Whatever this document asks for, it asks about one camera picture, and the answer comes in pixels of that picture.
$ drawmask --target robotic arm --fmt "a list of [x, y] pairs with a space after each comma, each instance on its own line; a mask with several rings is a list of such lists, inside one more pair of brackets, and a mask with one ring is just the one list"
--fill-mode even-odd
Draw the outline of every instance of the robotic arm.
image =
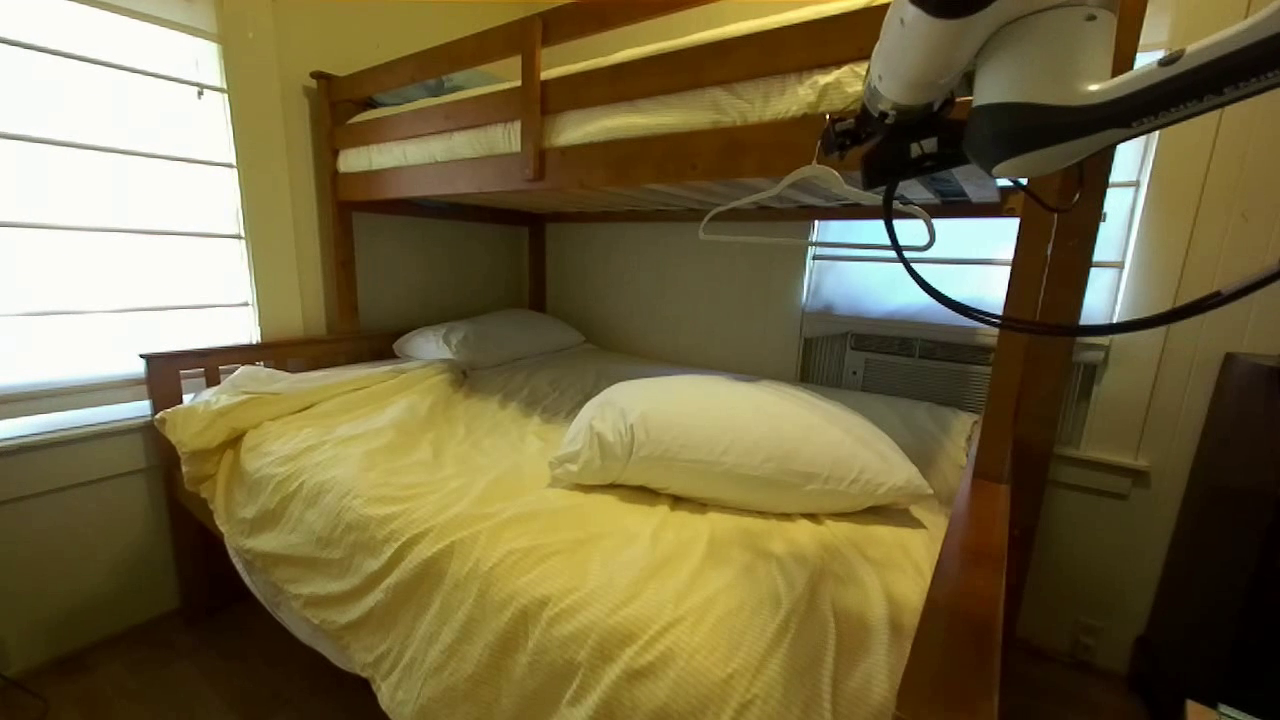
[[[1157, 63], [1110, 78], [1100, 0], [893, 0], [865, 110], [828, 152], [871, 146], [865, 184], [981, 163], [1042, 176], [1129, 136], [1280, 89], [1280, 3]], [[966, 89], [966, 119], [945, 104]]]

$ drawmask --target bed frame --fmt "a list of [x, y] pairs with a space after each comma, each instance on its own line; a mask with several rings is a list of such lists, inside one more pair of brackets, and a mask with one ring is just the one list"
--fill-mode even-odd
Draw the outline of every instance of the bed frame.
[[[540, 82], [540, 50], [625, 30], [665, 11], [682, 11], [707, 0], [642, 0], [603, 3], [578, 0], [536, 11], [439, 50], [423, 50], [365, 73], [314, 73], [310, 141], [314, 194], [328, 255], [328, 342], [245, 343], [207, 353], [151, 353], [149, 394], [151, 407], [179, 406], [183, 389], [214, 385], [240, 366], [322, 368], [349, 359], [387, 355], [387, 338], [358, 338], [355, 307], [355, 214], [423, 214], [489, 226], [527, 229], [527, 305], [544, 307], [544, 226], [560, 220], [635, 220], [635, 218], [691, 218], [702, 207], [635, 214], [635, 198], [653, 184], [707, 184], [707, 181], [776, 181], [813, 155], [824, 119], [789, 119], [737, 132], [682, 132], [656, 141], [610, 141], [589, 150], [544, 150], [544, 118], [590, 110], [631, 95], [729, 86], [747, 78], [828, 68], [871, 52], [885, 9], [846, 11], [821, 23], [780, 30], [766, 38], [723, 41], [674, 55], [635, 60], [627, 68]], [[1142, 0], [1121, 0], [1115, 63], [1137, 52]], [[416, 82], [478, 68], [493, 60], [521, 60], [521, 89], [449, 104], [449, 112], [413, 112], [375, 126], [349, 126], [375, 91]], [[521, 119], [521, 152], [489, 162], [452, 162], [431, 170], [339, 176], [335, 152], [365, 141], [403, 141], [493, 119]], [[1100, 226], [1109, 155], [1070, 173], [1036, 181], [1033, 187], [1061, 204], [1049, 214], [1023, 204], [1020, 254], [1012, 267], [1007, 314], [1033, 319], [1076, 319], [1091, 237]], [[846, 218], [838, 207], [789, 204], [773, 218]], [[1012, 624], [1029, 550], [1054, 437], [1061, 398], [1070, 371], [1070, 342], [999, 338], [993, 398], [983, 414], [983, 446], [974, 476], [958, 494], [953, 529], [934, 566], [912, 660], [898, 684], [898, 717], [999, 717], [999, 657]], [[235, 578], [207, 525], [207, 510], [179, 486], [168, 446], [160, 446], [171, 489], [171, 545], [179, 566], [179, 594], [189, 612], [214, 609]]]

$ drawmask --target mattress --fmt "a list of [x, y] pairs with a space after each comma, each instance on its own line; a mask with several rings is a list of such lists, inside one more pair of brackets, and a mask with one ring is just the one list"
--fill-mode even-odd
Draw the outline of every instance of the mattress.
[[[269, 609], [387, 717], [893, 717], [947, 510], [550, 489], [570, 414], [653, 371], [590, 343], [493, 371], [245, 368], [160, 427]], [[963, 471], [973, 418], [835, 402], [929, 482]]]
[[[670, 30], [648, 30], [648, 31], [680, 31], [674, 41], [648, 41], [631, 43], [619, 38], [619, 52], [590, 55], [590, 60], [567, 60], [544, 82], [555, 78], [574, 78], [574, 73], [596, 73], [658, 52], [680, 52], [729, 38], [750, 38], [785, 23], [805, 23], [850, 9], [867, 9], [875, 0], [828, 0], [828, 3], [805, 3], [773, 16], [747, 16], [747, 20], [729, 20], [717, 30], [699, 30], [696, 11], [674, 16], [680, 23]], [[431, 104], [452, 104], [482, 91], [502, 91], [517, 86], [482, 86], [452, 95], [431, 95], [416, 104], [396, 104], [396, 110], [375, 110], [355, 118], [350, 126], [375, 119], [375, 118], [396, 118], [413, 110], [431, 110]], [[635, 136], [670, 136], [670, 132], [707, 132], [707, 130], [747, 130], [747, 126], [776, 126], [776, 119], [799, 119], [799, 118], [828, 118], [828, 112], [850, 112], [859, 104], [865, 89], [865, 63], [843, 63], [843, 68], [821, 68], [821, 73], [789, 73], [789, 78], [762, 78], [762, 82], [742, 82], [742, 86], [723, 86], [723, 89], [696, 89], [696, 91], [668, 91], [668, 95], [648, 95], [648, 101], [627, 101], [627, 104], [598, 104], [598, 110], [578, 110], [578, 112], [560, 112], [544, 119], [544, 150], [570, 150], [570, 146], [603, 146], [603, 141], [635, 141]], [[521, 152], [521, 126], [489, 126], [489, 130], [463, 130], [463, 132], [439, 132], [439, 136], [418, 136], [418, 141], [387, 141], [387, 146], [358, 146], [344, 150], [335, 170], [339, 173], [378, 173], [378, 170], [409, 170], [409, 163], [445, 163], [445, 162], [475, 162], [475, 155], [502, 155]]]

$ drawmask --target bottom bunk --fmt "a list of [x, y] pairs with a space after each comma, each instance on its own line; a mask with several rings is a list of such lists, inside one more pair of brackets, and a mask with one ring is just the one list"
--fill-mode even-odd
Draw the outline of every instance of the bottom bunk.
[[996, 717], [1003, 494], [966, 482], [974, 418], [533, 314], [378, 355], [160, 353], [149, 381], [171, 494], [390, 717]]

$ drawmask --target yellow comforter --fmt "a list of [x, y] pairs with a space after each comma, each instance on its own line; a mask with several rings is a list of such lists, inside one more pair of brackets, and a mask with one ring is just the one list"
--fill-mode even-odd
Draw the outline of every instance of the yellow comforter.
[[160, 418], [235, 562], [403, 720], [893, 717], [938, 505], [548, 489], [589, 385], [240, 371]]

